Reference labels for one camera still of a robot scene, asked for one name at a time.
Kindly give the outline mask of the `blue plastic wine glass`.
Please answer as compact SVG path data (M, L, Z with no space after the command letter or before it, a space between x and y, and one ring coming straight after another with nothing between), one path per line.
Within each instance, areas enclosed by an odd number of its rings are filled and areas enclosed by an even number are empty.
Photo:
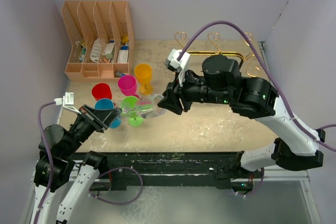
M95 109L97 110L107 110L107 109L115 109L115 105L110 99L100 99L95 104ZM121 116L118 116L113 123L110 125L111 129L115 129L121 125Z

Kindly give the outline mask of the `clear glass wine glass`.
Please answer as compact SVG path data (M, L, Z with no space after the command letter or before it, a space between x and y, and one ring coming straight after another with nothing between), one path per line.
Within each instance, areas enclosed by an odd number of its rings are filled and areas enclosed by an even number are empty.
M161 116L166 112L166 109L158 107L158 102L163 98L160 94L145 95L138 98L135 109L137 114L143 119L154 118Z

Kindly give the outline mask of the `red plastic wine glass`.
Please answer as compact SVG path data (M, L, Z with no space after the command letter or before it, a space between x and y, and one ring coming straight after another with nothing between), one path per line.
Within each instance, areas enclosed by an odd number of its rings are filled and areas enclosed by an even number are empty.
M112 91L108 84L106 83L98 83L96 84L92 90L91 94L96 101L101 99L112 99Z

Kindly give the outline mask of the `green plastic wine glass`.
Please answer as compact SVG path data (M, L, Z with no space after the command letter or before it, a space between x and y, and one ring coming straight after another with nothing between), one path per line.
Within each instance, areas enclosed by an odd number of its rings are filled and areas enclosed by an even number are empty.
M135 96L127 96L121 102L119 107L122 109L121 115L128 119L128 123L133 127L138 127L143 123L135 109L138 98Z

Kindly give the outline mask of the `yellow plastic wine glass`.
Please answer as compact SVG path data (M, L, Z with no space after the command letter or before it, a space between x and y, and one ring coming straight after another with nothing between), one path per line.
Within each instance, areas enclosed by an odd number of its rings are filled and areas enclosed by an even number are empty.
M152 68L150 65L141 63L134 69L135 77L140 84L139 91L142 95L150 95L153 92L151 85Z

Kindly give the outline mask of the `magenta plastic wine glass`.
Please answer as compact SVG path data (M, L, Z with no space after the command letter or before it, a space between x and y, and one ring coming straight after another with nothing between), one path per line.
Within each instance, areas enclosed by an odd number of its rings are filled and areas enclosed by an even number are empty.
M137 80L134 76L123 75L118 81L118 87L125 96L139 98L137 95Z

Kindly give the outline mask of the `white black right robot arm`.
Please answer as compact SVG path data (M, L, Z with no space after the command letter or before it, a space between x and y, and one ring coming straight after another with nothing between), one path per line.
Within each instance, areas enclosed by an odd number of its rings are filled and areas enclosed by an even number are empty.
M277 135L273 143L240 153L234 173L246 177L251 172L272 165L291 171L318 168L323 165L319 144L304 133L307 130L318 140L325 135L304 125L295 125L278 91L269 81L242 77L234 59L214 55L202 63L203 76L188 67L188 58L178 61L180 51L173 49L165 66L175 73L163 92L158 106L177 115L187 112L192 103L211 103L230 106L234 113L255 120Z

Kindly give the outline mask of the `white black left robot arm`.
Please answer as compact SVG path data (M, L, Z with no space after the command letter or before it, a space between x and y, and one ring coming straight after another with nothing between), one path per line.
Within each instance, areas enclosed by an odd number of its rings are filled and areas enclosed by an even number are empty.
M122 110L97 110L88 105L75 109L76 119L69 129L59 124L42 126L41 112L37 122L41 133L39 160L35 166L35 202L31 223L69 223L79 199L84 196L95 178L108 172L107 157L91 152L78 175L79 183L64 191L75 166L71 159L76 150L93 132L103 133L117 119Z

